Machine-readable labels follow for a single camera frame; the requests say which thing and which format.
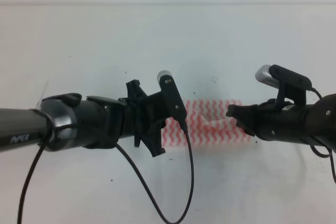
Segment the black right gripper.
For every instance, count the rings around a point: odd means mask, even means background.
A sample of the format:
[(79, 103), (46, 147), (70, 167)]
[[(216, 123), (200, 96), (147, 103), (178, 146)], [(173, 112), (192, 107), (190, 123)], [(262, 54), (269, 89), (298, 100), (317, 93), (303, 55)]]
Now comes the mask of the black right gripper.
[(228, 106), (226, 116), (237, 119), (236, 126), (250, 136), (265, 141), (313, 142), (306, 130), (306, 119), (312, 104), (295, 105), (284, 102), (277, 106), (275, 101), (249, 106)]

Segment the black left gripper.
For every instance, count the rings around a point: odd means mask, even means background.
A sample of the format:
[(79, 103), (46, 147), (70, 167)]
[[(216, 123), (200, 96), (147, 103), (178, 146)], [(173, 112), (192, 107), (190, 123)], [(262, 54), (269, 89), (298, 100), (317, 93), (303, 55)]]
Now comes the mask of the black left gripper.
[(108, 99), (76, 95), (76, 146), (88, 149), (114, 148), (120, 138), (134, 137), (152, 157), (165, 153), (161, 130), (166, 126), (168, 110), (160, 95), (148, 96), (139, 80), (126, 83), (127, 98)]

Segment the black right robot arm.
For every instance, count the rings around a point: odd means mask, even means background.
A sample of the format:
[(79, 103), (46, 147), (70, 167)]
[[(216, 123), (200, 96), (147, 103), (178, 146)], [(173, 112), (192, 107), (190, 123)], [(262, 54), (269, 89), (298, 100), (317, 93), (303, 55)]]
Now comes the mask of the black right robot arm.
[(335, 151), (335, 94), (315, 104), (280, 104), (270, 99), (249, 106), (229, 105), (227, 117), (244, 133), (264, 141), (325, 146)]

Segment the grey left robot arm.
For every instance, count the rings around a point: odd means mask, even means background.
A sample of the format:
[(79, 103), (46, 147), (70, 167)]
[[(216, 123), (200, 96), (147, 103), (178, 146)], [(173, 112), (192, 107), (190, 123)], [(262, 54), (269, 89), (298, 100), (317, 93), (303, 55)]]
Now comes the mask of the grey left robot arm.
[(66, 93), (42, 99), (37, 109), (1, 109), (1, 150), (43, 143), (50, 152), (111, 149), (134, 136), (136, 147), (144, 143), (153, 157), (163, 154), (161, 129), (169, 113), (162, 93), (146, 95), (138, 80), (126, 86), (128, 96), (117, 100)]

